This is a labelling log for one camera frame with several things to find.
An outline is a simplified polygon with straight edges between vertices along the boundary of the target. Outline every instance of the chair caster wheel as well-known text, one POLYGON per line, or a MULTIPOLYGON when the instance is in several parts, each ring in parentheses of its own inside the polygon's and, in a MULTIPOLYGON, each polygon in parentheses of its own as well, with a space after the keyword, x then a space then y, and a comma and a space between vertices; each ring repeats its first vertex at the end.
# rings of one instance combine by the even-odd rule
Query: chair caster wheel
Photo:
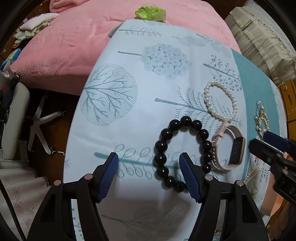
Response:
POLYGON ((50 154, 54 155, 57 151, 53 148, 53 147, 50 147, 50 154))

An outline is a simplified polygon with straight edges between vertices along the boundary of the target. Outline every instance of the black cable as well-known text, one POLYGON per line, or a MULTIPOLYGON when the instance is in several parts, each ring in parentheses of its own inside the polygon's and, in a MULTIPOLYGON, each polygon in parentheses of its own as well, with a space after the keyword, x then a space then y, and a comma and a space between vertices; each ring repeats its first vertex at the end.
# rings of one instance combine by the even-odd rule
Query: black cable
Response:
POLYGON ((18 232, 20 234, 20 237, 22 238, 22 241, 27 241, 27 239, 25 237, 25 234, 24 234, 24 232, 22 230, 22 227, 20 226, 20 223, 19 223, 19 221, 17 219, 17 215, 15 214, 15 210, 14 210, 14 208, 12 206, 10 198, 9 198, 7 192, 6 192, 6 189, 5 189, 1 179, 0 179, 0 191, 2 192, 2 195, 3 195, 3 197, 4 197, 4 199, 5 199, 6 203, 7 203, 7 206, 9 208, 10 213, 11 213, 12 219, 13 219, 13 221, 15 223, 15 226, 17 227, 17 230, 18 230, 18 232))

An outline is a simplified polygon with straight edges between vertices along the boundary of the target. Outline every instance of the pearl bracelet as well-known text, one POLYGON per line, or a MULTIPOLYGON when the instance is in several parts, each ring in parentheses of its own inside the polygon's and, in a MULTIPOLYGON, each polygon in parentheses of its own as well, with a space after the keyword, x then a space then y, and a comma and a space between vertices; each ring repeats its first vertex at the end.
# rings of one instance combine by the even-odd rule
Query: pearl bracelet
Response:
POLYGON ((227 89, 227 87, 220 83, 219 81, 209 81, 205 87, 205 104, 207 106, 207 109, 209 111, 209 113, 217 118, 220 119, 223 122, 230 122, 232 120, 234 120, 235 116, 237 115, 237 101, 235 99, 235 97, 232 95, 232 93, 227 89), (233 107, 233 112, 231 116, 224 116, 219 114, 217 111, 215 111, 212 107, 212 103, 210 102, 210 94, 209 94, 209 90, 212 86, 217 86, 218 88, 222 89, 225 94, 231 99, 232 102, 232 107, 233 107))

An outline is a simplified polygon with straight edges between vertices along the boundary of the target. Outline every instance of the table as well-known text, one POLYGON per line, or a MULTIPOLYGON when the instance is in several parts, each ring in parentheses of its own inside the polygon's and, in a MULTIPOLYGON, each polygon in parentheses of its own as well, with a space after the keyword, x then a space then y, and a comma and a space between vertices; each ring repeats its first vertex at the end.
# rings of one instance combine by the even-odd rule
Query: table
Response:
MULTIPOLYGON (((287 134, 276 86, 242 55, 207 36, 169 24, 127 20, 101 54, 74 114, 64 182, 92 173, 110 152, 118 154, 117 175, 107 197, 97 206, 110 240, 189 238, 200 205, 186 192, 163 189, 154 177, 153 147, 169 121, 183 115, 200 119, 211 140, 221 123, 208 113, 203 101, 209 80, 224 83, 236 97, 239 110, 232 124, 240 129, 246 143, 258 136, 254 122, 257 100, 264 105, 271 131, 287 134)), ((232 106, 225 93, 211 88, 210 94, 213 107, 228 115, 232 106)), ((182 152, 200 164, 195 138, 188 131, 179 131, 169 143, 166 165, 178 180, 183 180, 178 168, 182 152)), ((219 159, 227 163, 231 137, 226 135, 219 145, 219 159)), ((247 146, 245 150, 243 163, 236 169, 211 174, 220 181, 243 180, 254 164, 247 146)), ((266 185, 258 185, 254 197, 258 206, 266 185)), ((82 240, 75 201, 72 205, 77 239, 82 240)))

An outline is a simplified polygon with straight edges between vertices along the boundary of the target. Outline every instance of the bed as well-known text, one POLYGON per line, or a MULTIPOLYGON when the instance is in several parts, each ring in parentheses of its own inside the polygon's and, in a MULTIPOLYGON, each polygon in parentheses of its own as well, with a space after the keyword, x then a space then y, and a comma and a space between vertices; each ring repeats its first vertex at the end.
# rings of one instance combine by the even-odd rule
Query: bed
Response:
MULTIPOLYGON (((89 0, 62 11, 22 50, 12 68, 30 88, 80 95, 96 60, 109 42, 108 32, 147 0, 89 0)), ((240 52, 223 19, 204 1, 157 0, 166 23, 197 31, 240 52)))

